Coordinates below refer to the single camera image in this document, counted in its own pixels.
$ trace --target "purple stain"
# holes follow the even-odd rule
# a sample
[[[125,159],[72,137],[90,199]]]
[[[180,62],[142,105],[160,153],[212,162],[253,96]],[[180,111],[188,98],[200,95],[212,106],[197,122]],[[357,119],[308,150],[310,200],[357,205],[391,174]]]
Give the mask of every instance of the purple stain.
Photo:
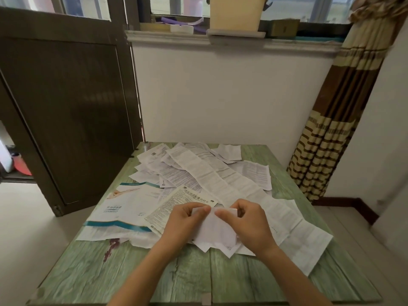
[[[119,247],[119,245],[120,245],[119,238],[112,238],[112,239],[109,240],[109,249],[108,249],[107,252],[105,252],[105,257],[103,259],[104,263],[111,256],[112,250]]]

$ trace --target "yellow plastic container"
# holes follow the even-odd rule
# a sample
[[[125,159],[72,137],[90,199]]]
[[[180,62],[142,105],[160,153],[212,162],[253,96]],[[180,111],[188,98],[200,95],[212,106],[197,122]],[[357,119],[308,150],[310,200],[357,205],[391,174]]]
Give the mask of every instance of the yellow plastic container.
[[[266,0],[210,0],[210,28],[258,31]]]

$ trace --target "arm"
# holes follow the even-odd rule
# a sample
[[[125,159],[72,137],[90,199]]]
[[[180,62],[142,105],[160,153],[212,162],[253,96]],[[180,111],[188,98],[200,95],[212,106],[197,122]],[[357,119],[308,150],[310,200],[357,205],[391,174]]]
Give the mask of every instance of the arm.
[[[292,306],[329,306],[332,303],[309,281],[273,239],[264,210],[259,204],[237,200],[231,208],[237,208],[241,217],[228,211],[215,214],[227,222],[242,243],[267,266]]]
[[[196,207],[203,208],[191,216],[193,208]],[[210,206],[201,203],[174,206],[160,240],[130,274],[107,306],[147,305],[167,264],[178,255],[210,210]]]

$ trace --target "curtain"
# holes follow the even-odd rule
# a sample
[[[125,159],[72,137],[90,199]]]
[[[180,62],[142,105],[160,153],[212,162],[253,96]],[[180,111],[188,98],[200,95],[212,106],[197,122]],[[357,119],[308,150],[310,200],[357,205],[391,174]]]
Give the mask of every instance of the curtain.
[[[354,25],[327,74],[287,168],[310,201],[324,195],[353,137],[395,38],[398,18],[408,10],[407,2],[356,0],[352,5]]]

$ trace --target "green wooden tabletop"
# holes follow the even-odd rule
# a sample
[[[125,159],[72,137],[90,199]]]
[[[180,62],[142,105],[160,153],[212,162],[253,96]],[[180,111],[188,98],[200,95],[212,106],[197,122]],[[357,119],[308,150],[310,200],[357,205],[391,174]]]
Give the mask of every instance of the green wooden tabletop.
[[[115,178],[109,192],[121,182],[134,182],[128,176],[139,164],[136,156],[160,143],[140,143]],[[176,143],[166,143],[173,147]],[[208,144],[216,148],[218,144]],[[265,145],[242,145],[242,159],[269,165],[273,197],[294,199],[304,218],[331,233],[323,219],[299,190]],[[28,305],[106,304],[148,249],[129,242],[84,242],[69,244],[56,265],[38,287]],[[350,255],[333,239],[309,279],[333,302],[376,302],[381,296],[356,266]],[[233,255],[228,259],[217,249],[203,253],[187,245],[169,264],[152,297],[153,303],[201,303],[211,293],[212,303],[285,304],[285,297],[269,270],[255,257]]]

